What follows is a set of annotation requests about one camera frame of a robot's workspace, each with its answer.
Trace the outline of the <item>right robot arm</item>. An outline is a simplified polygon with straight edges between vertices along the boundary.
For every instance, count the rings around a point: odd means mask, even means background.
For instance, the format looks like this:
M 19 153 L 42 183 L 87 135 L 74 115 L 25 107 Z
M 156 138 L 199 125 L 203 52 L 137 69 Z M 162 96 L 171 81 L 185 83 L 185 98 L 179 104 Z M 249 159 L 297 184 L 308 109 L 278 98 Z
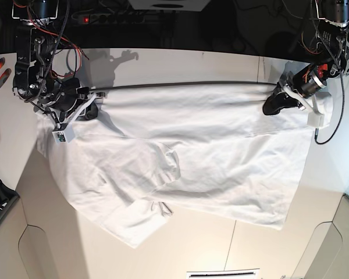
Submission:
M 36 113 L 49 117 L 56 131 L 77 119 L 98 116 L 95 100 L 100 95 L 83 87 L 76 76 L 85 53 L 65 35 L 70 11 L 70 1 L 13 1 L 12 6 L 13 19 L 22 23 L 15 36 L 13 93 Z M 74 52 L 75 66 L 69 73 L 58 74 L 53 63 L 65 48 Z

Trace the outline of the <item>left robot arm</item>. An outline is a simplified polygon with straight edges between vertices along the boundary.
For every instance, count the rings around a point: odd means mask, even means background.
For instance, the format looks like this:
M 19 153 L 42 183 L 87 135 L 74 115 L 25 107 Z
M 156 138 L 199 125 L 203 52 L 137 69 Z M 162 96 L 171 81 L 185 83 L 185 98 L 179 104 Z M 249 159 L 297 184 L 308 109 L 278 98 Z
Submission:
M 314 27 L 316 50 L 307 51 L 315 55 L 316 60 L 279 80 L 263 104 L 262 111 L 267 116 L 304 106 L 302 101 L 286 93 L 284 87 L 307 100 L 325 88 L 328 79 L 349 74 L 349 1 L 311 1 L 308 19 Z

